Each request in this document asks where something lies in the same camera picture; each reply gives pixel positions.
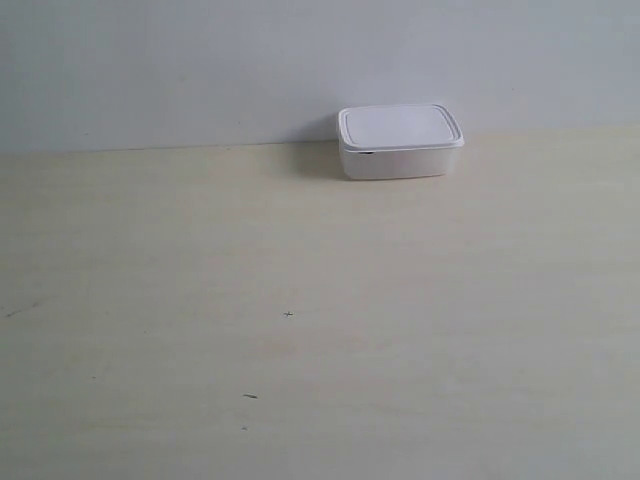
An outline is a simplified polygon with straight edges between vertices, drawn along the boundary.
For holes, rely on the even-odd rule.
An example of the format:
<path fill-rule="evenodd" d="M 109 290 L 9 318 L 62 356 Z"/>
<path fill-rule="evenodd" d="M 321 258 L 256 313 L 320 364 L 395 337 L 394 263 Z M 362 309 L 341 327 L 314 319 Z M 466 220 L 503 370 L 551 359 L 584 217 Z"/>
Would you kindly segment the white lidded plastic container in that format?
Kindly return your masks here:
<path fill-rule="evenodd" d="M 455 118 L 437 104 L 345 108 L 337 133 L 343 170 L 353 180 L 445 175 L 465 143 Z"/>

